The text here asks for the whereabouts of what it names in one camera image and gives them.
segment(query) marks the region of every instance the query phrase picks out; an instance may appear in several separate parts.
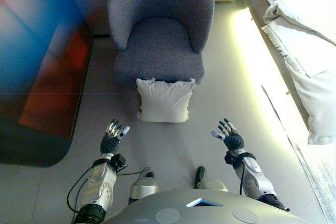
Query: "robot leg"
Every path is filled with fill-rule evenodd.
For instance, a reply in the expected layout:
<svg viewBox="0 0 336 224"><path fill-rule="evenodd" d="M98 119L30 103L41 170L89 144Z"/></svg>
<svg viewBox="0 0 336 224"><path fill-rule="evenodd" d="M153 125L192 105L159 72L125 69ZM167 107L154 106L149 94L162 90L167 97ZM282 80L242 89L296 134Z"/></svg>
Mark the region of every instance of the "robot leg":
<svg viewBox="0 0 336 224"><path fill-rule="evenodd" d="M203 166L197 169L194 188L228 191L227 187L218 178L206 177L206 171Z"/></svg>
<svg viewBox="0 0 336 224"><path fill-rule="evenodd" d="M130 189L129 204L148 195L159 192L159 186L153 173L147 173L145 178L139 178Z"/></svg>

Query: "black wire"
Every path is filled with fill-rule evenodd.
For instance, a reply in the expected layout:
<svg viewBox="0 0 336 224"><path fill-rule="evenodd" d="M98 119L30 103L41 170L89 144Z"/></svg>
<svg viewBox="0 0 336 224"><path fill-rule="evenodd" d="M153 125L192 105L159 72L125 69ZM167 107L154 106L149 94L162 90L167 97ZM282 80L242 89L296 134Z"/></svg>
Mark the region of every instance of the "black wire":
<svg viewBox="0 0 336 224"><path fill-rule="evenodd" d="M124 167L122 167L121 169L116 171L116 174L118 174L120 171L124 170L125 168L127 168L127 165L125 165Z"/></svg>
<svg viewBox="0 0 336 224"><path fill-rule="evenodd" d="M141 177L141 175L144 173L144 172L147 172L148 170L150 170L150 166L147 166L145 167L144 169L142 169L141 171L139 172L135 172L135 173L123 173L123 174L118 174L117 176L125 176L125 175L134 175L134 174L140 174L139 175L139 178Z"/></svg>
<svg viewBox="0 0 336 224"><path fill-rule="evenodd" d="M67 205L68 205L68 208L69 208L71 211L74 212L74 213L73 213L73 217L72 217L72 221L71 221L71 223L74 222L76 213L79 213L79 211L76 210L78 196L79 196L80 191L82 190L82 187L83 187L84 184L88 181L88 179L84 180L84 182L81 184L81 186L80 186L79 189L78 189L78 192L77 192L77 195L76 195L76 201L75 201L75 208L74 208L74 209L70 206L70 203L69 203L69 196L70 196L72 190L74 189L74 187L77 185L77 183L84 177L84 175L85 175L91 168L92 168L92 167L90 167L89 169L87 169L86 172L83 173L82 176L80 176L80 178L76 181L76 183L72 186L72 188L70 189L70 191L69 191L69 193L68 193L68 196L67 196ZM118 170L118 171L116 172L116 174L117 174L118 172L120 172L121 170L124 170L125 168L127 168L127 166L125 166L125 167L121 168L120 170ZM139 175L139 178L140 178L141 175L142 175L144 172L147 172L147 171L150 170L150 169L151 169L150 166L147 166L147 167L145 167L144 169L142 169L142 170L139 171L139 172L117 174L117 176L126 176L126 175L140 174L140 175Z"/></svg>
<svg viewBox="0 0 336 224"><path fill-rule="evenodd" d="M78 192L77 192L77 195L76 195L76 201L75 201L75 209L77 208L77 201L78 201L79 193L80 193L80 191L82 190L82 187L84 186L84 184L85 184L87 181L88 181L88 179L85 179L84 182L82 183L82 185L81 185L81 186L79 187L79 189L78 189ZM73 213L73 217L72 217L72 221L71 221L71 223L74 222L74 220L75 220L75 215L76 215L76 213L74 212L74 213Z"/></svg>
<svg viewBox="0 0 336 224"><path fill-rule="evenodd" d="M242 195L242 189L243 189L243 179L244 179L244 173L245 173L245 164L242 164L243 166L243 173L242 178L240 179L240 187L239 187L239 194Z"/></svg>
<svg viewBox="0 0 336 224"><path fill-rule="evenodd" d="M69 203L69 196L70 196L70 194L71 194L73 188L74 188L74 187L77 185L77 183L84 177L84 175L85 175L88 171L91 170L91 168L92 168L92 167L90 167L89 169L87 169L86 172L84 172L84 173L82 174L82 176L80 176L80 178L76 181L76 183L72 186L72 188L70 189L70 191L69 191L69 193L68 193L68 196L67 196L67 205L68 205L68 208L69 208L71 211L73 211L73 212L79 213L79 211L73 209L73 208L70 206L70 203Z"/></svg>

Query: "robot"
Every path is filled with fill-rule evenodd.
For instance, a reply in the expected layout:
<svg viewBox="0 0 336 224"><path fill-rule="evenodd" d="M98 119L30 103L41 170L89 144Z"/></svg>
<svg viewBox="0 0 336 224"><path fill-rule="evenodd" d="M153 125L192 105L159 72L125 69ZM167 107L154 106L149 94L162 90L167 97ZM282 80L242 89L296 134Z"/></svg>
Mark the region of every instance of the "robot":
<svg viewBox="0 0 336 224"><path fill-rule="evenodd" d="M233 124L228 119L219 124L220 132L212 131L211 135L228 148L225 161L233 166L241 180L240 194L243 189L247 197L229 193L219 179L206 177L204 167L197 170L194 189L159 192L154 174L148 173L131 187L129 205L104 223L309 224L284 207L254 155L244 150L243 138ZM125 159L117 154L118 145L129 129L116 119L108 125L100 145L101 157L92 165L81 208L73 223L104 221L112 205L117 173L125 168Z"/></svg>

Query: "chair cushion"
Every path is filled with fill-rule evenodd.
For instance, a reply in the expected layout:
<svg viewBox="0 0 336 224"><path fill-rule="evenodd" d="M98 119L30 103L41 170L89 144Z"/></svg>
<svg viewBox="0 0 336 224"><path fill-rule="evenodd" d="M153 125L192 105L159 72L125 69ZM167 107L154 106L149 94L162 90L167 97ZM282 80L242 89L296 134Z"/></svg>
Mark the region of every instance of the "chair cushion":
<svg viewBox="0 0 336 224"><path fill-rule="evenodd" d="M193 78L200 83L204 75L202 54L193 52L180 22L149 18L134 27L127 48L115 59L114 74L121 83L135 83L136 78L166 82Z"/></svg>
<svg viewBox="0 0 336 224"><path fill-rule="evenodd" d="M147 122L184 123L188 120L188 104L196 83L137 79L137 91L141 95L139 119Z"/></svg>

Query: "robotic arm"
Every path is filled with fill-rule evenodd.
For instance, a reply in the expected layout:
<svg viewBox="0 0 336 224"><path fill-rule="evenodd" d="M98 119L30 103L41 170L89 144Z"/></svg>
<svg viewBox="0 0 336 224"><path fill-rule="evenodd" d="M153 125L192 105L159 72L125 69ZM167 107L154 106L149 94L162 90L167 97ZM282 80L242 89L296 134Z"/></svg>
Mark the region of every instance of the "robotic arm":
<svg viewBox="0 0 336 224"><path fill-rule="evenodd" d="M125 159L116 155L118 145L129 129L128 126L122 127L116 119L108 125L100 145L101 158L92 165L82 206L74 223L99 224L104 221L106 211L112 205L117 172L125 167Z"/></svg>
<svg viewBox="0 0 336 224"><path fill-rule="evenodd" d="M228 148L225 161L233 166L238 178L241 179L241 186L246 196L289 211L278 200L273 184L264 176L254 155L244 150L244 140L233 124L228 119L224 119L224 122L220 121L219 124L218 128L221 132L212 131L211 135L223 140Z"/></svg>

